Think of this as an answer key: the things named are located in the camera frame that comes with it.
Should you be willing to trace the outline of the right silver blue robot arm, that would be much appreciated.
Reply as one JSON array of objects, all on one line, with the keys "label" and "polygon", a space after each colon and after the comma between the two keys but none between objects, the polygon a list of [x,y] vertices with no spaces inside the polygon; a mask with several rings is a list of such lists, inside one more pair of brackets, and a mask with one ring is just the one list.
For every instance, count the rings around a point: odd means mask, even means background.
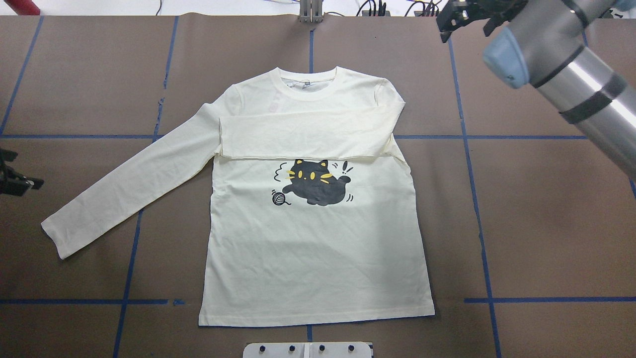
[{"label": "right silver blue robot arm", "polygon": [[633,0],[530,0],[483,52],[493,74],[514,89],[533,86],[630,179],[635,89],[578,37],[611,7],[634,6]]}]

